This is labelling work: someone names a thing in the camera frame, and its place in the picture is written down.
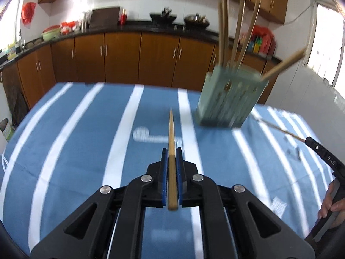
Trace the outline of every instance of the cable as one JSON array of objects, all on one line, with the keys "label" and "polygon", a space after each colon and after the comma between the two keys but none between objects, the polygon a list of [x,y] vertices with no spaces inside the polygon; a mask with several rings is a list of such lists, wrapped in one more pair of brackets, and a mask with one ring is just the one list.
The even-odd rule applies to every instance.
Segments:
[{"label": "cable", "polygon": [[298,17],[296,17],[294,20],[291,20],[289,22],[284,23],[283,25],[288,25],[291,24],[293,22],[295,22],[301,15],[303,15],[310,7],[312,6],[312,4],[310,4],[303,12],[301,12]]}]

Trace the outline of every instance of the white tile wall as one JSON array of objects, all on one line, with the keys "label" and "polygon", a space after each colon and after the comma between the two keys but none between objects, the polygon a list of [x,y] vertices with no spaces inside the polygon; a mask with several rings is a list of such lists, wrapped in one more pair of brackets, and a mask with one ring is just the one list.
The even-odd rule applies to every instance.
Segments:
[{"label": "white tile wall", "polygon": [[[161,12],[164,7],[170,7],[177,15],[175,22],[183,23],[183,17],[188,14],[200,13],[206,15],[210,22],[209,29],[218,32],[218,0],[87,0],[87,9],[121,6],[127,10],[128,19],[150,20],[150,12]],[[51,5],[50,25],[62,21],[76,20],[80,13],[80,4],[76,0],[58,0]],[[238,14],[238,4],[230,1],[231,17],[229,23],[230,36],[234,36]],[[243,31],[248,29],[251,12],[246,10]],[[268,26],[268,22],[258,18],[257,24]]]}]

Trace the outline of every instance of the kitchen counter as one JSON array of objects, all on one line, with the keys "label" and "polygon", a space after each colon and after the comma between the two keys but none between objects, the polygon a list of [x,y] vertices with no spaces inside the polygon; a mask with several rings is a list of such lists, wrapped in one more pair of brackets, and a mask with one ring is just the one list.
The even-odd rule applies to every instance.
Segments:
[{"label": "kitchen counter", "polygon": [[[56,43],[64,39],[70,39],[70,38],[75,38],[75,37],[84,36],[84,35],[109,33],[109,32],[152,32],[152,33],[163,33],[163,34],[169,34],[169,35],[183,36],[187,38],[197,39],[203,42],[218,43],[218,33],[216,32],[213,32],[210,30],[204,30],[204,31],[186,30],[184,29],[185,27],[182,24],[174,24],[174,25],[176,26],[166,27],[166,26],[161,26],[161,25],[153,25],[151,21],[128,21],[127,24],[124,26],[90,28],[90,29],[87,29],[85,32],[78,32],[78,33],[73,32],[67,35],[61,35],[48,42],[43,41],[42,43],[34,46],[31,49],[27,49],[21,53],[18,53],[15,56],[15,58],[2,63],[0,65],[0,71],[4,67],[16,62],[22,57],[34,52],[35,50],[45,45]],[[234,44],[234,40],[232,38],[229,38],[229,47],[232,48],[233,44]],[[273,57],[272,59],[265,58],[252,52],[247,52],[246,54],[254,55],[262,60],[270,60],[275,64],[278,64],[279,62],[281,62],[281,60],[276,57]]]}]

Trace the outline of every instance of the red bag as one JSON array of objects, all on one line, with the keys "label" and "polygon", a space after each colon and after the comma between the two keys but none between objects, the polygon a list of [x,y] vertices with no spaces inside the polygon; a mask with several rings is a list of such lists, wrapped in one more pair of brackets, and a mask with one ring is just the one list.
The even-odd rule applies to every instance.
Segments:
[{"label": "red bag", "polygon": [[21,18],[24,25],[30,24],[35,13],[36,3],[28,2],[22,7]]}]

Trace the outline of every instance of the wooden chopstick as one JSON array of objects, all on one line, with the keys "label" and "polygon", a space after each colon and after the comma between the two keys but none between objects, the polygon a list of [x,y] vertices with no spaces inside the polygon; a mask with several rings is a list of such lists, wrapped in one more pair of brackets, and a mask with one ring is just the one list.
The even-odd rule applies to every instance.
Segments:
[{"label": "wooden chopstick", "polygon": [[305,51],[306,51],[306,48],[301,49],[300,51],[296,51],[293,55],[291,55],[290,57],[288,57],[287,59],[285,59],[284,61],[282,61],[278,65],[276,65],[275,67],[273,67],[271,70],[269,70],[267,73],[265,73],[263,75],[263,77],[261,78],[261,80],[262,81],[268,80],[268,79],[278,75],[279,73],[285,71],[291,65],[293,65],[298,60],[303,58],[305,56]]},{"label": "wooden chopstick", "polygon": [[231,53],[231,58],[230,58],[231,68],[234,66],[234,63],[235,63],[235,57],[236,57],[238,41],[239,41],[239,34],[241,33],[241,27],[242,27],[242,22],[243,22],[245,3],[246,3],[246,0],[240,0],[239,2],[236,34],[235,34],[234,46],[232,47],[232,53]]},{"label": "wooden chopstick", "polygon": [[279,126],[276,126],[276,125],[273,124],[273,123],[267,122],[267,121],[265,121],[265,120],[263,120],[263,119],[257,119],[257,121],[263,122],[263,123],[267,124],[269,127],[275,128],[276,130],[280,130],[281,132],[283,132],[283,133],[285,133],[285,134],[288,134],[288,135],[291,135],[292,137],[296,138],[297,140],[299,140],[299,141],[305,143],[305,139],[300,138],[299,136],[297,136],[297,135],[295,135],[295,134],[293,134],[293,133],[291,133],[291,132],[289,132],[289,131],[287,131],[287,130],[283,130],[283,129],[281,129]]},{"label": "wooden chopstick", "polygon": [[236,63],[236,67],[235,67],[235,72],[238,71],[239,66],[242,64],[243,58],[244,58],[244,54],[246,53],[249,41],[251,40],[251,34],[253,33],[253,28],[256,22],[256,18],[258,17],[258,13],[259,13],[259,9],[260,9],[260,4],[261,1],[256,1],[255,2],[255,6],[254,6],[254,11],[253,11],[253,15],[251,16],[251,23],[249,25],[248,31],[247,31],[247,36],[246,39],[244,41],[241,53],[239,54],[239,58],[237,60]]},{"label": "wooden chopstick", "polygon": [[170,110],[169,118],[169,167],[168,167],[168,210],[178,209],[177,182],[176,182],[176,159],[175,159],[175,133],[174,117]]},{"label": "wooden chopstick", "polygon": [[227,49],[229,48],[229,25],[228,25],[228,0],[222,0],[222,9],[223,9],[223,28],[224,28],[224,48],[223,48],[223,66],[226,66],[226,58],[225,58],[225,53]]},{"label": "wooden chopstick", "polygon": [[223,27],[223,6],[222,6],[221,1],[218,3],[218,23],[219,23],[219,34],[218,34],[219,65],[223,66],[223,62],[224,62],[224,27]]}]

